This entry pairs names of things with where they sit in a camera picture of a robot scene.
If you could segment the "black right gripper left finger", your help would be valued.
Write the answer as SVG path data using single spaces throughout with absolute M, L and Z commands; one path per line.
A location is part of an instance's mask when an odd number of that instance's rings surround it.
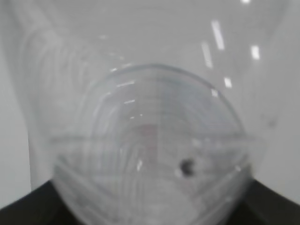
M 0 209 L 2 225 L 76 225 L 51 181 Z

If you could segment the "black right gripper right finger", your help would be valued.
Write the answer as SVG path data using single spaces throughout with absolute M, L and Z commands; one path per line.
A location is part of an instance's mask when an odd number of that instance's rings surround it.
M 227 225 L 300 225 L 300 206 L 255 181 Z

